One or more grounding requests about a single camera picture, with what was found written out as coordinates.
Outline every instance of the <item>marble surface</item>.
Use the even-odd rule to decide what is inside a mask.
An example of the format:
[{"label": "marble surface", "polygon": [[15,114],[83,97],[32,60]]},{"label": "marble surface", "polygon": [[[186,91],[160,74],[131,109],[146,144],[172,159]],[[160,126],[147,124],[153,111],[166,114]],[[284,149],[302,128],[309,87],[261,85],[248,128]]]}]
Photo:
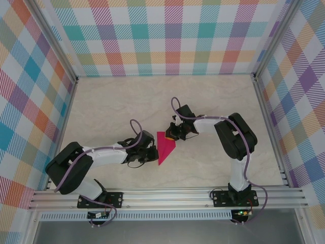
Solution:
[{"label": "marble surface", "polygon": [[[103,146],[134,137],[131,118],[156,136],[172,121],[173,96],[196,115],[240,113],[258,138],[249,178],[260,185],[282,184],[249,75],[81,78],[62,148],[72,141]],[[88,176],[107,188],[213,187],[228,184],[230,166],[218,137],[200,134],[177,141],[160,166],[158,161],[139,169],[113,164],[91,169]]]}]

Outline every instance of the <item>red triangular object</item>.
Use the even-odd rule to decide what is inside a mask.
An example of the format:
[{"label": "red triangular object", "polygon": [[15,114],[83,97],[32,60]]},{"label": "red triangular object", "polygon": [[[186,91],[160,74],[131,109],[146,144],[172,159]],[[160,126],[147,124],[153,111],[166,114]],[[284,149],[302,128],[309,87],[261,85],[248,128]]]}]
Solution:
[{"label": "red triangular object", "polygon": [[164,131],[157,132],[157,144],[158,144],[158,165],[162,164],[163,161],[168,157],[168,155],[176,147],[176,142],[174,140],[167,139],[165,137]]}]

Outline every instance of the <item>beige floor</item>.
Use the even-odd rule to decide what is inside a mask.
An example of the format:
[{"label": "beige floor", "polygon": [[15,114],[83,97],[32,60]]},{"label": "beige floor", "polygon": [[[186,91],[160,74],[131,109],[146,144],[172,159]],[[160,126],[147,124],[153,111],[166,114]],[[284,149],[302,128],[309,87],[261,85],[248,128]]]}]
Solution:
[{"label": "beige floor", "polygon": [[[258,138],[249,167],[250,179],[261,185],[281,185],[270,139],[248,75],[150,76],[80,79],[62,148],[71,141],[103,146],[133,137],[129,126],[137,119],[156,136],[174,114],[170,99],[177,96],[196,114],[228,116],[239,112]],[[107,188],[162,188],[226,186],[229,158],[215,135],[177,141],[170,156],[158,166],[139,169],[126,165],[94,168],[88,176]]]}]

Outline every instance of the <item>purple cable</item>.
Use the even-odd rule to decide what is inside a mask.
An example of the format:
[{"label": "purple cable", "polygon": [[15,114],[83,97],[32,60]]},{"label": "purple cable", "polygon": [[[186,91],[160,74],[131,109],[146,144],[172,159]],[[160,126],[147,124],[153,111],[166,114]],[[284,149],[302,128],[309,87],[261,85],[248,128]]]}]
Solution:
[{"label": "purple cable", "polygon": [[[54,192],[57,192],[57,191],[61,188],[61,186],[63,185],[64,181],[67,179],[69,173],[71,172],[72,168],[76,165],[76,163],[78,162],[78,160],[79,160],[82,156],[86,155],[87,153],[90,153],[90,152],[92,152],[92,151],[105,150],[105,149],[126,150],[126,149],[130,149],[130,148],[132,148],[132,147],[138,145],[139,142],[140,142],[140,140],[141,140],[141,138],[142,138],[142,132],[143,132],[143,130],[142,130],[142,126],[141,126],[141,124],[140,124],[137,120],[135,120],[135,119],[131,119],[131,120],[130,120],[131,128],[132,128],[132,130],[133,130],[136,134],[138,134],[138,133],[137,133],[136,130],[134,129],[134,127],[133,127],[133,125],[132,125],[132,122],[137,123],[138,126],[139,126],[139,128],[140,128],[140,136],[139,136],[139,138],[138,138],[138,140],[137,140],[136,143],[134,143],[134,144],[132,144],[132,145],[130,145],[130,146],[126,146],[126,147],[101,146],[101,147],[96,147],[96,148],[93,148],[93,149],[89,149],[89,150],[84,151],[82,154],[80,154],[79,156],[77,156],[76,159],[73,160],[72,164],[70,165],[69,169],[68,169],[68,170],[66,171],[66,173],[64,174],[62,180],[61,180],[60,183],[57,185],[57,187],[55,188]],[[100,226],[105,226],[105,225],[109,224],[110,222],[112,222],[113,219],[116,218],[116,216],[117,216],[117,210],[116,210],[116,208],[115,208],[114,206],[112,206],[112,205],[110,205],[110,204],[106,204],[106,203],[102,203],[102,202],[97,202],[97,201],[91,200],[90,198],[85,197],[85,196],[82,196],[82,197],[85,198],[86,200],[88,200],[89,202],[93,202],[93,203],[100,204],[100,205],[103,205],[103,206],[106,206],[106,207],[110,207],[110,208],[113,208],[113,209],[115,210],[115,214],[114,214],[113,218],[111,218],[110,220],[106,221],[105,223],[103,223],[103,224],[100,225]]]},{"label": "purple cable", "polygon": [[244,169],[244,178],[245,178],[245,180],[247,180],[247,182],[250,183],[252,186],[254,186],[254,187],[258,187],[258,188],[261,188],[261,189],[265,192],[265,202],[264,202],[264,204],[263,204],[261,210],[258,212],[258,214],[257,214],[253,219],[250,219],[250,220],[248,220],[248,221],[246,221],[246,222],[251,222],[252,220],[256,219],[256,217],[259,216],[259,215],[263,212],[263,210],[264,210],[264,208],[265,208],[265,206],[266,206],[266,204],[267,204],[267,202],[268,202],[268,192],[267,192],[267,190],[266,190],[264,187],[252,183],[252,182],[247,178],[246,173],[247,173],[247,168],[248,168],[249,159],[250,159],[250,152],[249,152],[249,146],[248,146],[248,144],[247,144],[247,141],[246,141],[246,139],[245,139],[244,134],[241,132],[241,130],[238,128],[238,126],[237,126],[237,125],[236,125],[232,120],[230,120],[230,119],[227,118],[227,117],[222,117],[222,116],[185,117],[185,116],[179,114],[179,113],[176,111],[176,109],[175,109],[175,107],[174,107],[174,105],[173,105],[173,101],[174,101],[174,100],[177,101],[179,107],[181,107],[181,103],[179,102],[179,100],[178,100],[177,97],[173,97],[172,100],[171,100],[172,108],[173,108],[174,112],[175,112],[175,113],[176,113],[180,118],[184,118],[184,119],[193,119],[193,120],[197,120],[197,119],[223,119],[223,120],[228,121],[230,124],[232,124],[232,125],[235,127],[235,129],[237,130],[238,134],[239,134],[240,137],[243,139],[243,142],[244,142],[244,144],[245,144],[245,148],[246,148],[246,151],[247,151],[247,158],[246,158],[246,164],[245,164],[245,169]]}]

